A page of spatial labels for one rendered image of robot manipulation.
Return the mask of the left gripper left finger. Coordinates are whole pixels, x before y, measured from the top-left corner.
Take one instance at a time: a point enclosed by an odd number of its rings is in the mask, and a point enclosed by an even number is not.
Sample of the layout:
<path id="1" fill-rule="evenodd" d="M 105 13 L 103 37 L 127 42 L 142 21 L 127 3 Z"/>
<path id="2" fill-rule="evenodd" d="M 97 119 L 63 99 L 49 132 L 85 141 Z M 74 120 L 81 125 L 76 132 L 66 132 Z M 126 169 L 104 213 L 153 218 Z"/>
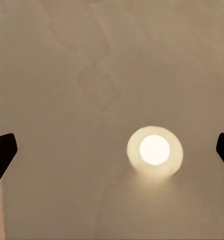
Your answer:
<path id="1" fill-rule="evenodd" d="M 17 143 L 13 133 L 0 135 L 0 180 L 17 153 Z"/>

